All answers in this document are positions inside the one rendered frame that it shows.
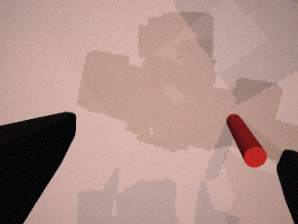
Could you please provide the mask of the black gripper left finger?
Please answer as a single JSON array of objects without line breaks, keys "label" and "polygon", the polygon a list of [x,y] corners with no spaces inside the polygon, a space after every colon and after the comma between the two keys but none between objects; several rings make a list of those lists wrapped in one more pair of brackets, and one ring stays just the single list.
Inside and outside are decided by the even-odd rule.
[{"label": "black gripper left finger", "polygon": [[0,224],[24,224],[74,140],[76,115],[0,125]]}]

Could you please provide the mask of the red peg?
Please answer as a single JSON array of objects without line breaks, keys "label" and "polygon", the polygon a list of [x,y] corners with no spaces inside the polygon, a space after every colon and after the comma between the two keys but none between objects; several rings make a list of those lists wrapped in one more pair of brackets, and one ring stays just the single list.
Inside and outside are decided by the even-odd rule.
[{"label": "red peg", "polygon": [[241,116],[237,113],[231,113],[226,117],[226,125],[229,128],[231,136],[238,145],[239,153],[241,153],[243,161],[249,167],[261,167],[266,160],[266,151],[262,145],[258,143],[257,137],[249,131]]}]

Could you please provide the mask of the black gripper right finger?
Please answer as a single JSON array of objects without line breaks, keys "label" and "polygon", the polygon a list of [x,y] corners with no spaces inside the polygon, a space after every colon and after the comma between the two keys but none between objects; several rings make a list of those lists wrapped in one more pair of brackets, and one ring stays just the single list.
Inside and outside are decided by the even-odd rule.
[{"label": "black gripper right finger", "polygon": [[287,208],[290,210],[294,224],[298,224],[298,152],[283,149],[277,172]]}]

